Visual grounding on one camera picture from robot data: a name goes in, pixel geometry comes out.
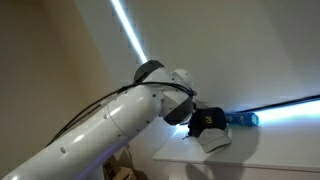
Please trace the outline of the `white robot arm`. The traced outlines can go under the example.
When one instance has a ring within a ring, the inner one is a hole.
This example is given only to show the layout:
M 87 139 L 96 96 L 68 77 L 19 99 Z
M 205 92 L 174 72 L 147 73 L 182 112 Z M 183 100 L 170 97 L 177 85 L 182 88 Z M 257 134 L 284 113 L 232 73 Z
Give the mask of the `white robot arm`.
M 113 100 L 2 180 L 84 180 L 155 119 L 177 125 L 190 118 L 194 95 L 190 72 L 150 60 Z

